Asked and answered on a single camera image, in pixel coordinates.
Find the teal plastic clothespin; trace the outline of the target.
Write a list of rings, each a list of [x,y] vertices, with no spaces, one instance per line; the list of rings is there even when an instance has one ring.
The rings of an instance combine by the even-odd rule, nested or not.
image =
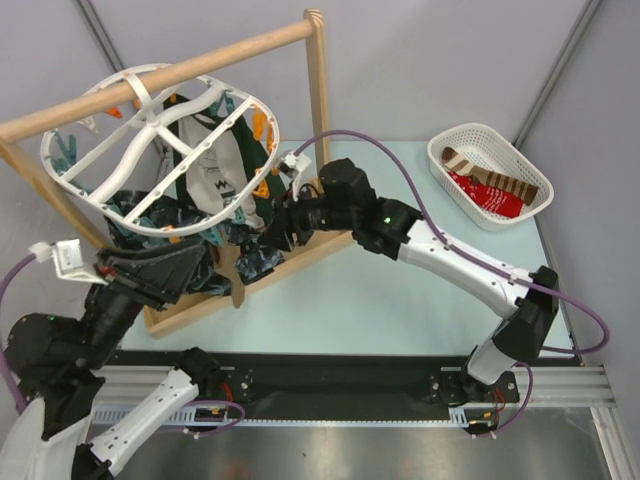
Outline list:
[[[233,224],[225,221],[201,231],[199,235],[214,247],[222,247],[225,244],[234,244],[232,233]]]

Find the white plastic clip hanger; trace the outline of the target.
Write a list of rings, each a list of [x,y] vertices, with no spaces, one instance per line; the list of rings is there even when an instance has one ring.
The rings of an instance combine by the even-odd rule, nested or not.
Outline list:
[[[228,114],[235,110],[240,103],[241,101],[237,97],[229,94],[223,94],[221,99],[206,108],[208,108],[214,115],[227,118]],[[58,128],[57,132],[53,135],[49,147],[51,164],[56,173],[63,174],[69,170],[79,159],[83,158],[87,153],[103,142],[111,133],[131,119],[138,112],[138,109],[139,103],[136,100],[133,100],[133,110],[128,115],[123,114],[121,108],[118,106],[107,109],[107,114],[112,116],[114,119],[114,128],[108,133],[99,135],[97,141],[93,143],[88,141],[79,142],[75,134],[63,132]],[[245,118],[247,125],[253,132],[254,139],[262,144],[269,157],[267,150],[267,124],[262,113],[249,109],[242,115],[242,117]],[[121,161],[123,154],[138,132],[137,128],[129,129],[120,140],[108,148],[88,168],[79,173],[73,179],[73,185],[81,189],[86,195],[93,193],[113,173],[115,167]],[[167,144],[163,138],[156,137],[144,150],[140,161],[132,171],[129,178],[113,196],[107,199],[106,204],[108,209],[121,217],[131,213],[132,210],[151,193],[151,190],[159,183],[159,181],[162,180],[174,167],[178,166],[183,159],[184,157],[179,151]],[[271,201],[271,210],[273,212],[273,199],[283,194],[286,187],[277,167],[275,172],[268,174],[265,178],[267,178],[271,192],[271,196],[268,199]],[[175,183],[167,188],[159,200],[155,201],[150,207],[143,211],[138,220],[140,225],[144,227],[151,227],[153,229],[160,229],[162,227],[180,228],[194,225],[209,215],[215,215],[212,213],[205,213],[198,208],[181,204],[177,199]],[[77,198],[75,195],[72,196],[80,200],[85,205],[92,207],[83,200]],[[230,221],[232,224],[239,224],[237,221],[240,219],[240,214],[241,209],[239,207],[228,219],[222,222]],[[104,216],[113,226],[120,228],[125,233],[140,234],[125,228],[120,222],[114,221],[106,215]],[[253,230],[246,225],[241,226],[248,228],[252,232],[258,232],[263,229]],[[169,239],[146,235],[142,236],[150,237],[152,239]]]

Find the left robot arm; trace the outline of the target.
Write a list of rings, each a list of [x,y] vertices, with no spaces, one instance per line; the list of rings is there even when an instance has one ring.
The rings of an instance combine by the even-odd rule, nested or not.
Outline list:
[[[100,370],[146,306],[176,303],[205,256],[200,240],[148,250],[103,248],[87,266],[78,241],[38,242],[2,280],[8,287],[29,263],[54,264],[59,278],[89,284],[84,314],[22,317],[1,352],[1,371],[16,394],[19,418],[1,450],[4,479],[113,479],[176,411],[209,400],[223,373],[194,347],[181,353],[160,385],[115,428],[88,441]]]

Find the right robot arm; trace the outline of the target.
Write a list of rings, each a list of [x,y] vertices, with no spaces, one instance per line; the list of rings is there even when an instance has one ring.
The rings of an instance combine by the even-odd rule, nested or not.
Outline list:
[[[500,318],[492,334],[467,357],[458,380],[467,400],[484,401],[500,376],[518,362],[538,358],[559,302],[552,296],[556,272],[546,266],[528,272],[501,264],[473,249],[463,255],[442,240],[423,214],[395,199],[376,195],[366,173],[350,159],[324,165],[322,191],[309,184],[308,157],[284,155],[278,165],[291,184],[273,202],[274,214],[260,237],[262,244],[290,252],[306,245],[317,231],[345,231],[364,250],[420,267],[463,289]]]

